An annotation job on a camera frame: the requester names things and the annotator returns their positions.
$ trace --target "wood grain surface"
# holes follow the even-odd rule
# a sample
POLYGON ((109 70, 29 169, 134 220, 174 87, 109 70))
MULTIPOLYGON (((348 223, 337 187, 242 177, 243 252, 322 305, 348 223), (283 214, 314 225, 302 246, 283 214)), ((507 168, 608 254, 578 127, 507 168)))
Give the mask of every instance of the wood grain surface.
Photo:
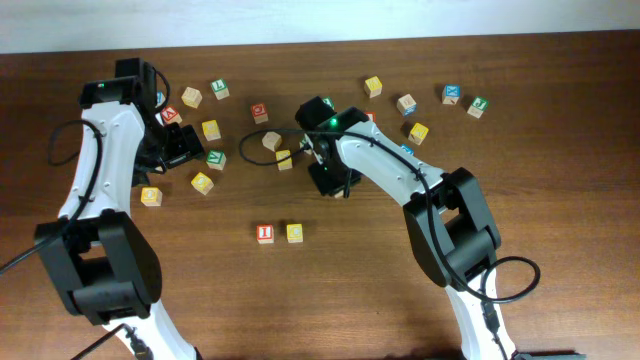
MULTIPOLYGON (((451 354, 460 333, 447 296, 413 259, 400 207, 364 179, 349 200, 323 198, 306 167, 255 167, 239 139, 264 127, 296 127, 298 106, 330 96, 337 110, 375 111, 393 141, 408 143, 395 100, 410 93, 407 120, 430 128, 416 156, 480 181, 502 234, 498 256, 542 268, 539 288, 503 307, 521 351, 576 350, 590 359, 640 352, 640 32, 433 38, 277 46, 198 47, 0 56, 0 261, 32 245, 38 223, 54 221, 75 167, 47 166, 51 130, 78 119, 83 83, 109 79, 114 61, 143 57, 172 85, 171 104, 206 149, 223 149, 223 172, 192 161, 151 181, 162 207, 131 191, 132 218, 158 254, 162 299, 177 328, 205 359, 365 359, 451 354), (377 75, 383 93, 368 99, 377 75), (215 99, 224 78, 231 96, 215 99), (440 104, 442 86, 464 98, 440 104), (179 97, 204 99, 197 110, 179 97), (482 96, 480 120, 463 106, 482 96), (269 122, 249 106, 264 102, 269 122), (200 123, 218 121, 207 142, 200 123), (191 178, 215 188, 203 196, 191 178), (288 244, 285 224, 304 226, 288 244), (258 245, 257 224, 274 224, 258 245)), ((75 151, 80 129, 60 139, 75 151)), ((282 149, 298 138, 285 136, 282 149)), ((256 139, 248 152, 273 159, 256 139)), ((500 268, 500 294, 526 285, 525 266, 500 268)), ((67 359, 104 331, 66 313, 37 256, 0 278, 0 358, 67 359)), ((109 341, 92 359, 130 359, 109 341)))

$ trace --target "white robotic arm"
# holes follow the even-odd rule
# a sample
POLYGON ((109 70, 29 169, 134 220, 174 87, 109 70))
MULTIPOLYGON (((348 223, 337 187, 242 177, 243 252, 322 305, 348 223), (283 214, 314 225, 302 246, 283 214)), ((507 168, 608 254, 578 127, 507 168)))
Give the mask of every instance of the white robotic arm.
POLYGON ((464 208, 450 226, 447 224, 445 227, 438 217, 436 232, 440 232, 439 237, 447 240, 441 244, 450 255, 447 261, 457 263, 457 270, 463 274, 473 274, 467 276, 467 285, 475 291, 484 291, 487 296, 495 297, 495 271, 488 275, 484 289, 480 288, 486 271, 482 270, 482 266, 486 268, 488 262, 495 261, 495 248, 500 239, 471 174, 466 170, 453 175, 445 174, 442 169, 416 159, 384 136, 373 121, 355 108, 336 114, 316 98, 301 106, 296 121, 306 131, 306 141, 318 159, 317 165, 312 165, 309 172, 323 195, 347 192, 354 178, 358 180, 362 174, 403 206, 416 260, 434 282, 445 287, 451 300, 462 334, 465 358, 511 359, 516 349, 504 328, 499 306, 492 304, 495 313, 491 316, 498 322, 497 335, 505 355, 494 341, 494 333, 488 329, 482 302, 467 291, 456 289, 443 269, 441 259, 434 254, 433 242, 439 240, 432 238, 430 231, 425 231, 425 228, 429 228, 424 211, 427 191, 407 164, 419 170, 429 189, 436 192, 432 205, 435 214, 453 205, 464 208), (318 167, 324 171, 314 170, 318 167), (473 206, 465 202, 466 198, 473 198, 473 206), (449 237, 449 232, 452 232, 453 239, 449 237))
MULTIPOLYGON (((358 122, 346 131, 370 136, 386 145, 396 154, 420 169, 430 188, 434 188, 442 182, 443 170, 432 167, 407 153, 384 136, 373 121, 358 122)), ((396 158, 383 151, 380 147, 371 147, 369 144, 369 141, 361 138, 344 136, 336 141, 336 148, 345 166, 355 169, 370 178, 399 205, 402 206, 408 203, 412 195, 416 193, 425 193, 421 182, 405 165, 398 162, 396 158)), ((469 286, 477 291, 480 288, 481 277, 482 274, 477 275, 469 281, 469 286)), ((496 272, 492 271, 486 283, 486 294, 490 297, 496 296, 495 278, 496 272)), ((462 334, 462 353, 465 358, 467 360, 502 359, 500 348, 494 342, 494 336, 485 324, 480 300, 466 291, 457 291, 450 285, 445 287, 445 291, 451 300, 458 320, 460 333, 462 334)), ((511 359, 511 355, 516 348, 505 330, 500 307, 495 305, 495 310, 501 325, 498 335, 508 359, 511 359)))
POLYGON ((99 158, 95 134, 84 125, 61 220, 38 225, 36 243, 57 238, 40 257, 71 314, 110 331, 128 325, 115 335, 137 359, 196 360, 200 354, 180 336, 160 300, 158 258, 131 221, 132 185, 148 180, 146 172, 156 166, 166 171, 203 153, 192 127, 156 121, 155 74, 140 59, 121 60, 116 79, 85 85, 82 119, 99 130, 103 151, 99 158), (98 162, 89 202, 71 224, 98 162), (65 224, 69 230, 62 233, 65 224), (106 256, 83 260, 79 254, 92 246, 103 246, 106 256))

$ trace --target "block with letter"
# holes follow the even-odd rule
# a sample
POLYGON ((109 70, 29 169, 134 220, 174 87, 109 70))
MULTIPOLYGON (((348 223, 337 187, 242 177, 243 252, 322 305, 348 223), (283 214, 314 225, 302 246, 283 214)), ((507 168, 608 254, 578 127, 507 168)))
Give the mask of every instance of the block with letter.
POLYGON ((262 145, 264 145, 264 147, 266 147, 267 149, 276 152, 276 150, 278 150, 278 147, 282 144, 282 136, 280 136, 278 133, 275 133, 273 131, 269 131, 263 138, 262 138, 262 145))
POLYGON ((256 238, 259 244, 273 244, 273 225, 258 225, 256 238))
POLYGON ((255 121, 256 124, 269 121, 267 107, 264 106, 264 104, 251 105, 251 115, 253 115, 253 121, 255 121))
POLYGON ((422 144, 422 140, 424 140, 424 138, 427 136, 428 132, 429 129, 426 126, 420 123, 416 123, 415 125, 413 125, 413 128, 409 133, 409 140, 420 145, 422 144))
POLYGON ((203 173, 198 173, 198 175, 191 180, 191 185, 203 195, 207 195, 207 193, 213 189, 213 181, 203 173))
POLYGON ((364 114, 369 117, 369 120, 376 122, 376 113, 367 111, 364 114))
POLYGON ((445 105, 455 105, 460 99, 460 86, 445 85, 442 90, 442 103, 445 105))
POLYGON ((200 101, 202 101, 202 94, 199 90, 187 87, 184 94, 182 94, 182 101, 185 105, 197 109, 200 101))
POLYGON ((222 100, 229 96, 229 88, 223 79, 218 79, 212 82, 211 89, 213 89, 213 93, 216 95, 216 99, 218 100, 222 100))
POLYGON ((401 97, 400 99, 398 99, 398 102, 396 103, 396 107, 398 108, 402 116, 407 116, 416 111, 418 104, 416 104, 415 100, 413 100, 411 95, 407 94, 401 97))
POLYGON ((171 105, 167 105, 160 115, 162 115, 162 120, 164 120, 165 124, 171 124, 174 122, 180 124, 182 122, 182 118, 180 117, 180 114, 178 114, 178 110, 174 109, 171 105))
POLYGON ((146 206, 162 205, 162 191, 156 187, 143 187, 140 201, 146 206))
POLYGON ((156 94, 156 105, 162 104, 163 101, 164 101, 164 94, 162 93, 162 91, 158 91, 158 93, 156 94))
MULTIPOLYGON (((300 140, 300 149, 305 147, 305 145, 307 145, 307 138, 303 137, 302 140, 300 140)), ((309 149, 305 150, 304 153, 307 154, 307 155, 311 155, 311 154, 313 154, 313 149, 309 148, 309 149)))
POLYGON ((287 241, 290 244, 302 242, 302 224, 287 225, 287 241))
POLYGON ((402 150, 408 152, 409 155, 413 155, 413 150, 410 147, 408 147, 407 145, 402 144, 402 145, 400 145, 400 147, 402 148, 402 150))
POLYGON ((222 151, 209 150, 207 155, 207 165, 211 169, 224 170, 224 164, 227 162, 227 157, 222 151))
POLYGON ((322 102, 324 102, 325 104, 331 106, 332 110, 336 109, 335 105, 333 104, 333 100, 331 100, 330 97, 327 96, 326 98, 322 99, 322 102))
POLYGON ((382 82, 377 76, 364 81, 364 91, 369 95, 369 98, 382 94, 382 82))
MULTIPOLYGON (((289 150, 280 150, 280 151, 276 151, 276 160, 280 161, 288 156, 291 156, 291 151, 289 150)), ((293 168, 293 161, 291 158, 288 158, 287 160, 283 161, 283 162, 279 162, 278 163, 278 170, 282 171, 282 170, 289 170, 293 168)))
POLYGON ((467 114, 480 119, 480 116, 482 116, 482 114, 487 110, 488 107, 489 102, 487 101, 487 99, 476 96, 476 98, 471 103, 471 106, 469 106, 467 114))
POLYGON ((204 132, 204 137, 207 138, 207 141, 218 140, 222 138, 222 135, 220 135, 220 128, 218 127, 218 122, 215 120, 203 122, 202 131, 204 132))

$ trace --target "yellow block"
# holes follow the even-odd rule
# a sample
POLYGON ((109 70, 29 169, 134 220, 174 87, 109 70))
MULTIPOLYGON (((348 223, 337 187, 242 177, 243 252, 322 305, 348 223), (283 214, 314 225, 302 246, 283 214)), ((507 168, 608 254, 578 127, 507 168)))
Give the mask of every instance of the yellow block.
MULTIPOLYGON (((282 160, 290 155, 291 155, 291 151, 289 150, 276 151, 276 160, 282 160)), ((293 161, 291 161, 291 158, 278 163, 278 170, 289 170, 291 168, 293 168, 293 161)))
POLYGON ((160 206, 162 204, 162 192, 156 187, 143 187, 140 201, 146 206, 160 206))
POLYGON ((213 181, 203 173, 198 173, 198 175, 191 180, 191 185, 204 195, 207 195, 209 190, 213 189, 213 181))
POLYGON ((364 81, 364 91, 370 98, 382 94, 382 82, 377 76, 364 81))
POLYGON ((411 129, 411 133, 409 133, 409 140, 420 145, 422 144, 422 140, 424 140, 424 138, 427 136, 428 132, 429 128, 420 123, 416 123, 411 129))
POLYGON ((222 138, 222 135, 220 135, 220 128, 218 127, 218 122, 215 120, 203 122, 202 131, 204 132, 204 137, 206 137, 208 141, 222 138))
POLYGON ((289 243, 302 242, 302 224, 287 225, 287 241, 289 243))

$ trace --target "black cable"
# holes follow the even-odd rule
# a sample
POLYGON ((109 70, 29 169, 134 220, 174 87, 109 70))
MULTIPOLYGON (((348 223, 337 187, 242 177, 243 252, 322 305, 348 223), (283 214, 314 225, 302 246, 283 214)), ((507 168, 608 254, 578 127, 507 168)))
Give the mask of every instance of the black cable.
POLYGON ((169 86, 169 82, 167 81, 167 78, 164 77, 164 75, 160 71, 158 71, 156 68, 153 68, 153 70, 155 70, 156 74, 160 76, 160 79, 162 79, 162 82, 164 82, 164 87, 167 89, 167 95, 165 96, 164 101, 162 102, 162 104, 160 104, 160 106, 156 106, 156 114, 158 114, 164 108, 167 107, 167 104, 169 104, 169 95, 171 94, 171 86, 169 86))
POLYGON ((349 170, 347 170, 347 178, 345 179, 344 182, 344 190, 342 193, 342 197, 344 197, 345 199, 348 199, 349 196, 351 195, 351 176, 353 174, 353 169, 349 168, 349 170))
POLYGON ((100 345, 104 344, 107 340, 111 339, 115 334, 118 333, 118 331, 122 330, 122 328, 127 327, 127 333, 129 333, 131 330, 129 329, 129 326, 127 324, 120 324, 118 326, 115 327, 115 329, 109 331, 108 333, 106 333, 103 337, 101 337, 100 339, 98 339, 96 342, 94 342, 93 344, 87 346, 86 349, 82 350, 81 352, 78 353, 78 355, 74 356, 71 358, 71 360, 80 360, 82 358, 84 358, 85 356, 89 355, 89 353, 91 353, 93 350, 97 349, 98 347, 100 347, 100 345))
POLYGON ((502 341, 500 341, 500 337, 498 336, 497 332, 493 333, 493 342, 498 344, 503 360, 509 360, 509 357, 507 356, 507 351, 504 349, 504 345, 502 345, 502 341))
POLYGON ((75 224, 75 222, 80 217, 80 214, 82 214, 82 211, 84 210, 84 208, 89 203, 89 199, 91 197, 91 193, 93 192, 93 188, 94 188, 94 186, 96 184, 96 181, 98 180, 98 173, 100 171, 100 163, 102 162, 102 134, 100 134, 100 130, 98 130, 98 128, 96 128, 95 125, 93 125, 92 123, 90 123, 90 122, 88 122, 86 120, 73 120, 73 121, 68 121, 66 123, 63 123, 62 125, 60 125, 57 128, 55 128, 53 130, 53 132, 51 133, 51 137, 49 138, 47 162, 52 166, 60 166, 60 165, 64 165, 64 164, 68 163, 69 161, 73 160, 73 158, 75 158, 77 156, 77 153, 74 153, 72 156, 70 156, 69 158, 67 158, 67 159, 65 159, 63 161, 54 162, 52 160, 52 152, 53 152, 54 144, 55 144, 56 140, 58 139, 58 135, 60 134, 60 131, 62 129, 64 129, 64 128, 70 126, 70 125, 78 125, 78 124, 86 125, 93 131, 93 135, 96 138, 96 143, 98 145, 98 151, 97 151, 97 154, 96 154, 96 164, 93 167, 93 172, 91 173, 91 178, 89 179, 89 185, 87 186, 87 191, 84 193, 84 196, 80 197, 80 203, 78 204, 78 208, 73 213, 73 215, 71 215, 71 218, 69 219, 69 221, 63 227, 61 227, 58 232, 56 232, 55 234, 53 234, 50 237, 46 238, 45 240, 39 242, 38 244, 36 244, 35 246, 31 247, 30 249, 24 251, 20 255, 14 257, 10 261, 8 261, 6 264, 2 265, 0 267, 0 276, 3 275, 5 272, 7 272, 7 270, 11 269, 12 267, 16 266, 21 261, 23 261, 26 258, 28 258, 29 256, 35 254, 36 252, 40 251, 41 249, 43 249, 43 248, 45 248, 47 246, 49 246, 58 237, 63 235, 65 232, 67 232, 67 230, 69 230, 75 224))
POLYGON ((366 136, 366 135, 362 135, 362 134, 358 134, 358 133, 353 133, 353 132, 348 132, 348 131, 344 131, 344 132, 332 132, 332 131, 305 131, 302 129, 279 129, 279 128, 275 128, 275 129, 262 129, 262 130, 257 130, 254 131, 248 135, 246 135, 245 137, 242 138, 242 140, 240 141, 239 146, 239 153, 240 156, 255 165, 260 165, 260 166, 267 166, 267 165, 274 165, 277 164, 279 161, 276 162, 270 162, 270 163, 258 163, 256 161, 253 161, 249 158, 247 158, 244 155, 244 152, 242 150, 242 146, 244 144, 244 142, 249 139, 250 137, 253 137, 255 135, 261 134, 261 133, 266 133, 266 132, 280 132, 280 133, 290 133, 290 134, 307 134, 307 135, 324 135, 324 136, 351 136, 351 137, 355 137, 355 138, 359 138, 359 139, 363 139, 366 140, 368 142, 370 142, 372 145, 376 145, 379 148, 381 148, 382 150, 384 150, 385 152, 387 152, 389 155, 393 156, 394 158, 396 158, 396 160, 400 161, 403 165, 405 165, 407 168, 409 168, 409 170, 411 170, 411 172, 414 173, 414 175, 420 180, 420 182, 422 183, 422 186, 425 189, 425 193, 426 193, 426 201, 427 201, 427 218, 428 218, 428 222, 429 222, 429 232, 431 234, 431 238, 433 239, 433 245, 434 248, 436 250, 436 254, 438 255, 438 259, 440 259, 440 261, 442 262, 442 265, 444 266, 445 270, 447 271, 447 273, 449 274, 449 276, 451 277, 451 279, 453 281, 456 282, 456 284, 458 284, 464 291, 468 292, 469 294, 471 294, 471 296, 481 300, 481 301, 486 301, 492 304, 507 304, 510 302, 514 302, 517 301, 519 299, 522 299, 523 297, 527 296, 528 294, 531 293, 531 291, 533 291, 537 286, 538 283, 540 282, 540 267, 538 267, 538 265, 530 259, 524 258, 524 257, 516 257, 516 256, 511 256, 511 257, 506 257, 506 258, 502 258, 499 259, 498 261, 496 261, 494 264, 492 264, 486 273, 490 272, 491 270, 494 270, 496 267, 498 267, 498 265, 503 264, 505 262, 508 261, 524 261, 527 264, 531 265, 531 267, 533 267, 533 270, 535 272, 534 274, 534 278, 531 281, 531 283, 529 284, 529 286, 527 286, 524 290, 520 291, 519 293, 512 295, 512 296, 507 296, 507 297, 503 297, 503 298, 490 298, 484 294, 481 294, 473 289, 471 289, 471 287, 469 287, 469 285, 467 284, 467 282, 465 280, 463 280, 453 269, 453 267, 451 267, 451 265, 449 264, 446 256, 444 255, 444 252, 442 251, 442 247, 440 246, 440 243, 438 242, 438 236, 435 232, 435 225, 434 225, 434 215, 433 215, 433 203, 432 203, 432 193, 431 193, 431 189, 429 188, 429 184, 427 183, 427 180, 424 178, 424 175, 422 174, 422 172, 418 169, 416 169, 409 161, 405 160, 402 156, 396 154, 393 150, 389 149, 386 145, 380 143, 379 141, 377 141, 376 139, 370 137, 370 136, 366 136))
POLYGON ((297 133, 304 133, 303 130, 298 130, 298 129, 262 129, 262 130, 257 130, 252 132, 251 134, 243 137, 242 139, 240 139, 240 144, 238 144, 238 152, 240 154, 240 157, 243 158, 246 162, 249 162, 253 165, 256 166, 271 166, 271 165, 277 165, 281 162, 287 161, 289 159, 292 159, 295 156, 298 156, 299 154, 301 154, 303 151, 305 150, 309 150, 311 149, 311 146, 309 144, 305 144, 303 147, 301 147, 299 150, 294 151, 293 153, 291 153, 289 156, 287 156, 286 158, 280 159, 280 160, 276 160, 276 161, 268 161, 268 162, 258 162, 252 159, 249 159, 245 154, 244 154, 244 150, 243 149, 243 145, 244 142, 247 141, 249 138, 258 135, 258 134, 263 134, 263 133, 268 133, 268 132, 285 132, 285 133, 293 133, 293 134, 297 134, 297 133))

